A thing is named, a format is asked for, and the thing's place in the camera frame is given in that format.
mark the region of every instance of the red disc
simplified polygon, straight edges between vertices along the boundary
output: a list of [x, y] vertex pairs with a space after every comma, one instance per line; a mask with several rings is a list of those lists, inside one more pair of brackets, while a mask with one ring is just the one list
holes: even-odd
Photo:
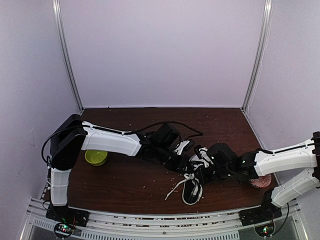
[[253, 186], [256, 189], [263, 189], [268, 187], [271, 184], [272, 177], [271, 174], [265, 175], [265, 176], [260, 176], [257, 179], [251, 179], [249, 180], [249, 183], [251, 186]]

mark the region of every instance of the white wall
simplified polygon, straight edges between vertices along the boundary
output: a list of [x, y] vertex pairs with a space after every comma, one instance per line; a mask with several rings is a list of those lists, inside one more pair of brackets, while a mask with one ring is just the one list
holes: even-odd
[[0, 239], [18, 235], [46, 165], [43, 141], [77, 111], [51, 1], [0, 1]]
[[[320, 131], [320, 1], [274, 1], [262, 69], [248, 116], [267, 149], [303, 142]], [[297, 172], [278, 174], [282, 183]], [[298, 199], [319, 240], [319, 190]]]
[[62, 0], [82, 103], [241, 107], [265, 1]]

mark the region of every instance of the green bowl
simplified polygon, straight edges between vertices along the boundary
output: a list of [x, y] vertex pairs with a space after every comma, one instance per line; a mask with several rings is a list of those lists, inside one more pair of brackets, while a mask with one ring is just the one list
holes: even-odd
[[84, 154], [85, 160], [90, 163], [92, 166], [101, 166], [107, 160], [107, 151], [100, 150], [87, 150]]

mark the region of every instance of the black bracket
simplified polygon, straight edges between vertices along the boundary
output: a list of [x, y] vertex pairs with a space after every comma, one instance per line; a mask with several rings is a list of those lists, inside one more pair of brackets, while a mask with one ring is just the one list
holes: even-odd
[[274, 188], [264, 193], [261, 206], [239, 212], [242, 226], [259, 224], [282, 216], [281, 208], [272, 204], [273, 190]]
[[45, 217], [57, 222], [62, 222], [69, 225], [76, 225], [79, 227], [86, 227], [89, 212], [79, 209], [70, 208], [68, 206], [51, 206], [48, 207]]
[[320, 131], [314, 132], [311, 140], [314, 141], [314, 150], [312, 153], [315, 154], [317, 162], [317, 167], [314, 168], [312, 176], [320, 180]]

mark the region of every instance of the black cable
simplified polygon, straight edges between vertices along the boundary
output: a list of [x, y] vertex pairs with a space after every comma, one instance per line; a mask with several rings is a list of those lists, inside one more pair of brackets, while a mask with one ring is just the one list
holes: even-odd
[[46, 200], [46, 201], [44, 201], [43, 203], [42, 203], [42, 207], [45, 209], [45, 210], [47, 210], [47, 211], [49, 211], [49, 209], [48, 208], [45, 208], [45, 203], [48, 203], [49, 202], [49, 200]]
[[302, 149], [302, 148], [305, 148], [306, 146], [318, 146], [318, 144], [316, 143], [309, 143], [307, 145], [300, 145], [300, 146], [294, 146], [294, 147], [289, 147], [289, 148], [286, 148], [286, 149], [283, 149], [283, 150], [279, 150], [279, 151], [270, 151], [270, 150], [266, 150], [266, 149], [263, 149], [263, 148], [257, 148], [256, 151], [261, 151], [261, 152], [264, 152], [265, 154], [279, 154], [279, 153], [283, 153], [283, 152], [287, 152], [287, 151], [290, 151], [290, 150], [294, 150], [294, 149]]
[[190, 127], [190, 126], [188, 126], [187, 124], [185, 124], [185, 123], [183, 123], [183, 122], [179, 122], [179, 121], [159, 121], [159, 122], [155, 122], [155, 123], [153, 123], [153, 124], [150, 124], [150, 125], [148, 125], [148, 126], [145, 126], [145, 127], [141, 128], [141, 129], [139, 129], [139, 130], [128, 131], [128, 132], [124, 132], [123, 134], [124, 134], [124, 135], [137, 134], [137, 133], [140, 133], [140, 132], [142, 132], [142, 131], [144, 131], [144, 130], [147, 130], [147, 129], [149, 129], [149, 128], [152, 128], [152, 127], [154, 127], [154, 126], [161, 125], [161, 124], [178, 124], [178, 125], [184, 126], [185, 128], [187, 128], [187, 129], [189, 129], [189, 130], [197, 133], [197, 134], [195, 134], [195, 135], [188, 136], [185, 140], [187, 140], [187, 139], [189, 139], [189, 138], [191, 138], [191, 137], [198, 137], [198, 136], [203, 136], [203, 135], [204, 135], [203, 132], [201, 132], [201, 131], [193, 128], [193, 127]]
[[278, 232], [280, 232], [280, 230], [284, 227], [284, 225], [285, 225], [285, 223], [286, 223], [286, 221], [287, 221], [287, 219], [288, 219], [290, 207], [289, 207], [289, 203], [288, 203], [288, 202], [286, 203], [286, 205], [287, 205], [287, 207], [288, 207], [288, 211], [286, 212], [285, 219], [284, 219], [281, 227], [279, 227], [279, 229], [278, 229], [275, 233], [272, 234], [272, 237], [273, 237], [274, 235], [276, 235]]
[[80, 127], [81, 127], [81, 128], [84, 128], [84, 127], [90, 128], [90, 126], [87, 126], [87, 125], [70, 126], [70, 127], [66, 127], [66, 128], [64, 128], [64, 129], [61, 129], [61, 130], [56, 131], [56, 132], [54, 132], [53, 134], [51, 134], [51, 135], [44, 141], [44, 143], [43, 143], [43, 145], [42, 145], [42, 148], [41, 148], [41, 157], [42, 157], [42, 160], [43, 160], [47, 165], [50, 164], [49, 161], [48, 161], [48, 159], [45, 159], [44, 151], [45, 151], [45, 147], [46, 147], [47, 143], [48, 143], [55, 135], [60, 134], [60, 133], [62, 133], [62, 132], [64, 132], [64, 131], [67, 131], [67, 130], [76, 129], [76, 128], [80, 128]]
[[263, 149], [263, 148], [261, 148], [261, 147], [257, 148], [256, 151], [261, 151], [261, 152], [263, 152], [263, 153], [265, 153], [265, 154], [273, 154], [272, 151]]

